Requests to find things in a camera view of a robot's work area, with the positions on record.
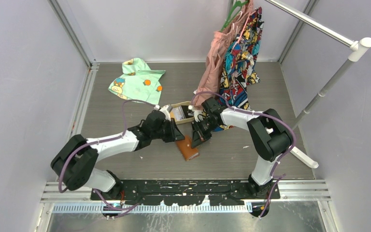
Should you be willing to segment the brown leather card holder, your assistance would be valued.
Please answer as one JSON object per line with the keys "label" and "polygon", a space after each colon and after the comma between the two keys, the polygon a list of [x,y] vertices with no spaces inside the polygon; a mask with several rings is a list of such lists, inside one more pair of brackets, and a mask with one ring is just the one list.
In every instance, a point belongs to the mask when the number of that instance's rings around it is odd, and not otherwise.
{"label": "brown leather card holder", "polygon": [[200,155],[197,148],[191,147],[191,142],[192,140],[188,135],[185,135],[183,140],[175,142],[185,161],[190,161]]}

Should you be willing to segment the white VIP card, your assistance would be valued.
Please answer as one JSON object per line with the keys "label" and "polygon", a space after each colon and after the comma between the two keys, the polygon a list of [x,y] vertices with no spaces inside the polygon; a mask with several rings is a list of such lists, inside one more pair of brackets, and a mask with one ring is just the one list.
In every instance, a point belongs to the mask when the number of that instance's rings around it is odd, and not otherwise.
{"label": "white VIP card", "polygon": [[173,108],[172,111],[171,111],[171,113],[172,113],[172,117],[176,121],[181,121],[181,120],[187,119],[187,116],[184,113],[182,106],[177,106],[177,107]]}

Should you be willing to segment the beige oval card tray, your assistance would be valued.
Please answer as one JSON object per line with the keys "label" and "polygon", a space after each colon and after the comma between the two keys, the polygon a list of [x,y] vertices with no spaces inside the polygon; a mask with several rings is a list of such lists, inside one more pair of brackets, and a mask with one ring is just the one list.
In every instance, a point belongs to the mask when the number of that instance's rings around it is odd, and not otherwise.
{"label": "beige oval card tray", "polygon": [[174,119],[176,125],[194,121],[194,111],[190,101],[171,104],[171,107],[170,117]]}

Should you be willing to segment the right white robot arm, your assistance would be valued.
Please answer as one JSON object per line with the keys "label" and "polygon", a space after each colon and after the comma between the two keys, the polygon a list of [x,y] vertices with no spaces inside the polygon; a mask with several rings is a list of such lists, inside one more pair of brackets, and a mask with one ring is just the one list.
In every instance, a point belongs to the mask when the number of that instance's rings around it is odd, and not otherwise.
{"label": "right white robot arm", "polygon": [[191,147],[196,148],[212,137],[220,126],[233,126],[250,133],[258,159],[246,187],[254,198],[262,198],[274,180],[273,174],[282,156],[294,143],[294,134],[274,109],[247,111],[220,105],[213,97],[202,103],[205,115],[192,122]]}

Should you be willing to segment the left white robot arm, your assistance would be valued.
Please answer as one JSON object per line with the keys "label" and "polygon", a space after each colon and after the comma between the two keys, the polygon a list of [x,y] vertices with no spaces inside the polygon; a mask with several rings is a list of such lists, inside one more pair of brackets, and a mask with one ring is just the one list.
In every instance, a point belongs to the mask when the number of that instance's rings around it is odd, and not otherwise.
{"label": "left white robot arm", "polygon": [[96,169],[96,163],[117,154],[143,149],[157,139],[171,143],[185,137],[174,119],[162,111],[153,110],[138,125],[119,134],[91,139],[80,134],[72,136],[53,158],[50,167],[67,190],[89,187],[114,200],[122,192],[120,181],[110,171]]}

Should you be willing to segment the pink hanging garment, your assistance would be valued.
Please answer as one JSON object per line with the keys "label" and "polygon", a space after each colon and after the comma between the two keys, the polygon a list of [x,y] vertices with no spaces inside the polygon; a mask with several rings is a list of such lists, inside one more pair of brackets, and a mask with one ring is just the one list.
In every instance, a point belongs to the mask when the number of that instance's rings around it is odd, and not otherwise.
{"label": "pink hanging garment", "polygon": [[191,101],[196,108],[201,110],[202,103],[212,97],[214,93],[219,92],[225,53],[242,29],[246,18],[253,13],[254,9],[256,8],[253,1],[249,0],[249,3],[243,6],[242,10],[222,32],[220,30],[214,32],[214,39],[206,57],[206,70],[196,89],[194,99]]}

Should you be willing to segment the green cartoon child shirt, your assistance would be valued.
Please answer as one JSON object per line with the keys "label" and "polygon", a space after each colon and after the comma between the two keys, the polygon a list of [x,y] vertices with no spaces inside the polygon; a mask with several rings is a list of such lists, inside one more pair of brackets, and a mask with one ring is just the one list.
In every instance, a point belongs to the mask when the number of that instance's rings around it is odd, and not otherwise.
{"label": "green cartoon child shirt", "polygon": [[123,74],[114,79],[108,90],[124,99],[138,99],[150,104],[159,104],[163,87],[159,82],[165,70],[152,70],[141,58],[132,58],[122,63]]}

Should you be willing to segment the colourful comic print garment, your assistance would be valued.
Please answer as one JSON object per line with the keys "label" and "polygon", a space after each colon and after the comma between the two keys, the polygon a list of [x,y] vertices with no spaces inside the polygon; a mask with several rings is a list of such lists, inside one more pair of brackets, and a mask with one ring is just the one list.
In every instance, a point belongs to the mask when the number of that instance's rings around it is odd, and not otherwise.
{"label": "colourful comic print garment", "polygon": [[260,49],[263,24],[262,8],[254,9],[225,53],[218,98],[220,105],[251,110],[247,86],[260,82],[255,64]]}

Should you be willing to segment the green clothes hanger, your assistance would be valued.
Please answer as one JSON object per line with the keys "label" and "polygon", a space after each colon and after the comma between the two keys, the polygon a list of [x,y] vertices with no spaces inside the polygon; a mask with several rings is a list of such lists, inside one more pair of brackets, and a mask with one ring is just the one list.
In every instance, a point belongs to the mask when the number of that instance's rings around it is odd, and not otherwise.
{"label": "green clothes hanger", "polygon": [[239,13],[242,10],[243,6],[245,6],[248,3],[249,3],[248,0],[234,0],[232,2],[232,5],[226,17],[226,20],[222,28],[220,29],[220,32],[222,32],[232,22],[232,20],[235,18],[237,13]]}

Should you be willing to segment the white metal clothes rack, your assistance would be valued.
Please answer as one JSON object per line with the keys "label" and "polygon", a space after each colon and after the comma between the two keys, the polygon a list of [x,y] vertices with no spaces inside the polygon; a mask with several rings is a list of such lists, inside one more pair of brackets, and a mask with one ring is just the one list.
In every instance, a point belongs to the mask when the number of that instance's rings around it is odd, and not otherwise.
{"label": "white metal clothes rack", "polygon": [[[371,0],[319,0],[311,17],[352,40],[371,38]],[[350,50],[303,27],[281,65],[256,66],[261,82],[249,88],[254,110],[277,110],[292,122],[345,62]],[[300,123],[298,146],[319,163],[319,178],[371,175],[371,48]]]}

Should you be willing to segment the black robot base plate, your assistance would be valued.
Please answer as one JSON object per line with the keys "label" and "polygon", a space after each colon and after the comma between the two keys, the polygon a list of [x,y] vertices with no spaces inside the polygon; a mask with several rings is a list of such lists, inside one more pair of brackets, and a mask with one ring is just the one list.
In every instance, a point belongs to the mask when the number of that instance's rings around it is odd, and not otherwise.
{"label": "black robot base plate", "polygon": [[122,180],[110,193],[91,193],[92,200],[122,200],[125,205],[136,203],[154,206],[201,205],[204,199],[211,206],[242,205],[245,200],[279,199],[277,187],[267,184],[256,189],[247,180]]}

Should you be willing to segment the slotted aluminium rail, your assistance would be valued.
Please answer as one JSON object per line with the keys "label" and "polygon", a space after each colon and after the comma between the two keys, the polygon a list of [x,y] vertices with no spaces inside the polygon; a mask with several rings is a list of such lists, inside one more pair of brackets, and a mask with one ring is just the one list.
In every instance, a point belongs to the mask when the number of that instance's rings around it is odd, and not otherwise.
{"label": "slotted aluminium rail", "polygon": [[[57,203],[54,205],[53,213],[104,213],[109,208],[104,203]],[[209,203],[201,205],[179,206],[173,204],[161,205],[139,205],[131,213],[244,213],[252,212],[250,205],[218,205],[211,206]]]}

